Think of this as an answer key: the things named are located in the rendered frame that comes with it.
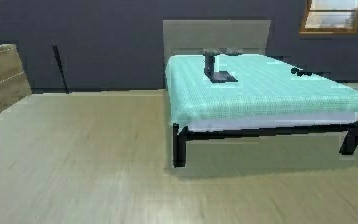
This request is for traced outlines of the open black laptop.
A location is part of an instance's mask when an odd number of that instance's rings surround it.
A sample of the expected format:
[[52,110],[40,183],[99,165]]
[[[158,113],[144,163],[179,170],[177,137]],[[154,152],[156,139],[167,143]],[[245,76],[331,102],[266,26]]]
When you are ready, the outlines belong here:
[[204,75],[212,83],[228,83],[237,82],[237,79],[233,77],[228,71],[216,71],[218,53],[206,52],[204,56]]

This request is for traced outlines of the bed with turquoise cover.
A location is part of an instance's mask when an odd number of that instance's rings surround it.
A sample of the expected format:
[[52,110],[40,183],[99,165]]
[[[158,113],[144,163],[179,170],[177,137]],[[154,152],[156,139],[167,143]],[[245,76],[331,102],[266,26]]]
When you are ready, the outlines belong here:
[[[163,46],[172,127],[172,164],[186,164],[192,140],[342,132],[348,156],[358,146],[358,90],[266,54],[268,20],[166,20]],[[217,48],[216,71],[237,82],[212,83],[203,49]],[[226,48],[242,49],[228,56]]]

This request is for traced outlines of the black baseball bat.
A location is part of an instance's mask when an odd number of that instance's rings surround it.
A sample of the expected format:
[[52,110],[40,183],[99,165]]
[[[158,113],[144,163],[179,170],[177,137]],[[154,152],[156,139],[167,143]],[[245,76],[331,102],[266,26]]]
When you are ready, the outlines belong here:
[[57,66],[58,66],[58,69],[59,69],[59,72],[60,72],[60,76],[61,76],[61,79],[62,79],[64,91],[65,91],[66,94],[69,94],[70,92],[69,92],[69,89],[68,89],[68,86],[67,86],[67,82],[65,80],[62,60],[61,60],[61,56],[60,56],[58,46],[56,44],[53,44],[52,49],[53,49],[54,57],[55,57],[55,60],[56,60],[56,63],[57,63]]

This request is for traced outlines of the small black object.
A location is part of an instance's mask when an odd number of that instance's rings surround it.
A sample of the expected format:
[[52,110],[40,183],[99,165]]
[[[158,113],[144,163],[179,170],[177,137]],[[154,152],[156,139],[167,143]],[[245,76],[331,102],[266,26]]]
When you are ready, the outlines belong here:
[[290,70],[291,74],[296,74],[297,76],[311,76],[312,73],[308,71],[301,70],[299,68],[293,67]]

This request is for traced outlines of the wooden chest of drawers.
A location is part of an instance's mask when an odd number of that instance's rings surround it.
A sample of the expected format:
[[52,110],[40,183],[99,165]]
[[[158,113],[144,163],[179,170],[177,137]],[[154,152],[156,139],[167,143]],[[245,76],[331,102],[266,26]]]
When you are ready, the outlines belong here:
[[0,45],[0,113],[31,94],[16,45]]

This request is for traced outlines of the wooden framed window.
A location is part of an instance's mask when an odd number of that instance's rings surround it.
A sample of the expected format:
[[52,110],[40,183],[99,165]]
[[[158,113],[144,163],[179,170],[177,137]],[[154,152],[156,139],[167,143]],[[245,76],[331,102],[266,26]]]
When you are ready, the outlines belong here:
[[355,34],[357,31],[358,0],[306,0],[300,34]]

